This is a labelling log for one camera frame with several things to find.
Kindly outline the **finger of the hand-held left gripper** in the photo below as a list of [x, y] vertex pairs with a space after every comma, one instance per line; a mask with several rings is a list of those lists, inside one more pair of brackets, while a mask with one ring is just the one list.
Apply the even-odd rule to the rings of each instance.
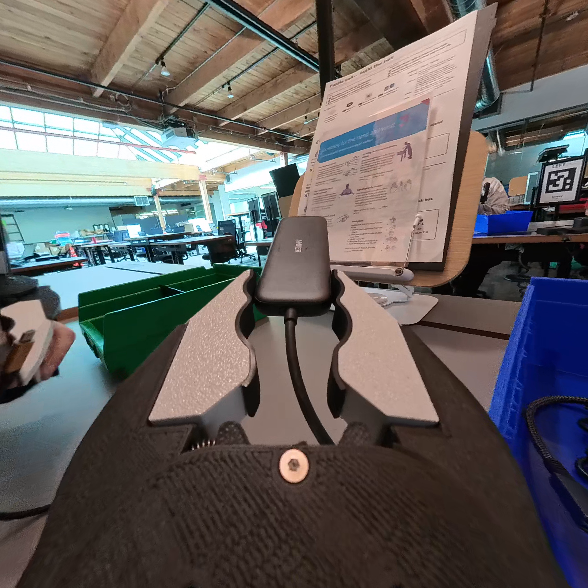
[[39, 379], [54, 324], [39, 300], [1, 309], [1, 386], [28, 386]]

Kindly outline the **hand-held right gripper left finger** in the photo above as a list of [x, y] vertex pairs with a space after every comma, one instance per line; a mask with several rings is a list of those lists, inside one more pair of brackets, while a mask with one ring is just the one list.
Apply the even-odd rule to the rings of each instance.
[[253, 417], [261, 392], [249, 336], [256, 324], [256, 274], [247, 270], [187, 322], [149, 422], [192, 424], [216, 435], [225, 422]]

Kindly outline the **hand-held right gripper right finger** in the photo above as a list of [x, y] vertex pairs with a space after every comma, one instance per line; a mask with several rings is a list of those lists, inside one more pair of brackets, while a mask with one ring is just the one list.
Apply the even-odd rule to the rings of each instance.
[[327, 383], [335, 419], [362, 423], [371, 434], [389, 426], [439, 424], [420, 371], [398, 321], [344, 273], [331, 274], [337, 337]]

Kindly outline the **green plastic bin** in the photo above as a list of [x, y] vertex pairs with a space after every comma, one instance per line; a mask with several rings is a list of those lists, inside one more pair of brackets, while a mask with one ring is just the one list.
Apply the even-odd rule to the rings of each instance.
[[247, 270], [262, 272], [216, 264], [82, 292], [77, 309], [85, 341], [109, 373], [126, 378], [178, 325]]

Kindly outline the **black usb hub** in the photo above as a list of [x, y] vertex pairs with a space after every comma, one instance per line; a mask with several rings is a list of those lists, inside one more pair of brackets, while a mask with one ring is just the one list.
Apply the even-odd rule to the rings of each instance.
[[281, 220], [254, 293], [268, 316], [320, 316], [332, 301], [327, 221], [323, 217]]

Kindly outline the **blue plastic bin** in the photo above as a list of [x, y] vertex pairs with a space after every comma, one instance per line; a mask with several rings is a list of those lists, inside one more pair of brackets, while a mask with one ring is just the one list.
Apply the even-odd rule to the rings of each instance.
[[587, 587], [587, 281], [532, 278], [489, 416], [571, 587]]

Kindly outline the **black office chair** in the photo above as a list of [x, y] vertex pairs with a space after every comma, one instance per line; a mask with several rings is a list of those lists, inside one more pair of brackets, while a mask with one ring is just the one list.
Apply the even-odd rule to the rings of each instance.
[[255, 254], [249, 254], [239, 237], [235, 220], [223, 220], [218, 223], [218, 237], [222, 237], [208, 246], [210, 261], [212, 264], [229, 263], [237, 259], [240, 263], [244, 258], [256, 261]]

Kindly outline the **blue header leaflet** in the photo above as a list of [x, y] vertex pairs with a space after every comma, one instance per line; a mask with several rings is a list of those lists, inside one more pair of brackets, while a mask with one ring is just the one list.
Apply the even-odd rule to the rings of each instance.
[[431, 96], [321, 134], [299, 215], [322, 217], [332, 266], [401, 266], [415, 232]]

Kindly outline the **small blue bin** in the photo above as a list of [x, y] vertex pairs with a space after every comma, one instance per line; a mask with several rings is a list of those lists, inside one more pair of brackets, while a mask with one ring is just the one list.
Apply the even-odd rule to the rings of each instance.
[[525, 233], [532, 217], [531, 210], [509, 210], [499, 215], [478, 215], [474, 225], [474, 236]]

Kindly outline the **black monitor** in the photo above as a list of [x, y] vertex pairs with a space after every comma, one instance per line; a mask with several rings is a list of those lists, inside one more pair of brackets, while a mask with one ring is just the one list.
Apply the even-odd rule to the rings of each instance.
[[298, 166], [289, 164], [269, 171], [279, 199], [292, 196], [300, 178]]

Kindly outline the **ceiling heater unit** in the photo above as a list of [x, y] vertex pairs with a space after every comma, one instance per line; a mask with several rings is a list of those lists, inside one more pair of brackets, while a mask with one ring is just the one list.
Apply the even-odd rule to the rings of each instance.
[[177, 118], [167, 118], [163, 125], [161, 142], [165, 147], [187, 149], [189, 146], [195, 146], [199, 139], [194, 129]]

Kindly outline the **framed marker sign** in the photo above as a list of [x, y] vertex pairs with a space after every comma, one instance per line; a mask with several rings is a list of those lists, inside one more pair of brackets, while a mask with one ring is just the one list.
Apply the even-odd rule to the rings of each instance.
[[535, 208], [572, 205], [580, 200], [587, 157], [576, 156], [543, 162], [533, 201]]

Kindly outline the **white instruction sheet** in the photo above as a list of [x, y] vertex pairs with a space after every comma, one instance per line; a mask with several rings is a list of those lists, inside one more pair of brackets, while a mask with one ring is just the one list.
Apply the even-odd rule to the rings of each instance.
[[408, 261], [393, 269], [407, 263], [436, 269], [445, 263], [451, 204], [458, 195], [495, 13], [491, 7], [469, 13], [325, 88], [307, 167], [324, 131], [431, 96], [415, 232]]

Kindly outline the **black metal pole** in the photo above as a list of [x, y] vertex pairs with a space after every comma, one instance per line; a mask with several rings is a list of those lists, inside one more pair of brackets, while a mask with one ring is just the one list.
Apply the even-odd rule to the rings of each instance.
[[333, 2], [315, 1], [318, 34], [319, 83], [321, 97], [326, 85], [336, 78]]

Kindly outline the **silver ceiling duct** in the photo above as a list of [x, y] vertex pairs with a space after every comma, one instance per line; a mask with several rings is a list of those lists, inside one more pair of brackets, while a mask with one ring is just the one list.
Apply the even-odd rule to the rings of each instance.
[[[487, 1], [447, 1], [454, 20], [487, 7]], [[474, 107], [474, 113], [481, 113], [491, 107], [500, 98], [500, 89], [494, 60], [492, 44], [489, 43], [488, 53], [481, 71], [481, 83]]]

